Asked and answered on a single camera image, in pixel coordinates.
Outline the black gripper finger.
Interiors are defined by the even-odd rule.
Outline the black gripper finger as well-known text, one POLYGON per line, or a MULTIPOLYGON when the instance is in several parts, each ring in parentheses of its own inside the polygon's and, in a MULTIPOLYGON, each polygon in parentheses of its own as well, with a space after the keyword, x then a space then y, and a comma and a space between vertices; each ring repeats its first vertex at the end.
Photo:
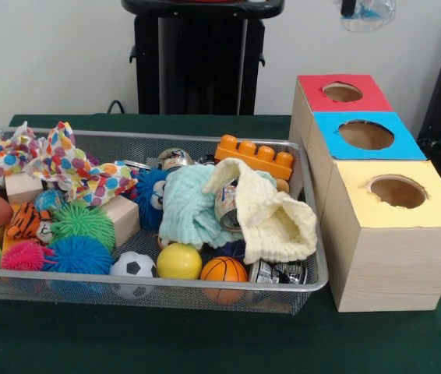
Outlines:
POLYGON ((358 1, 342 0, 340 5, 340 14, 345 19, 353 19, 357 16, 358 1))

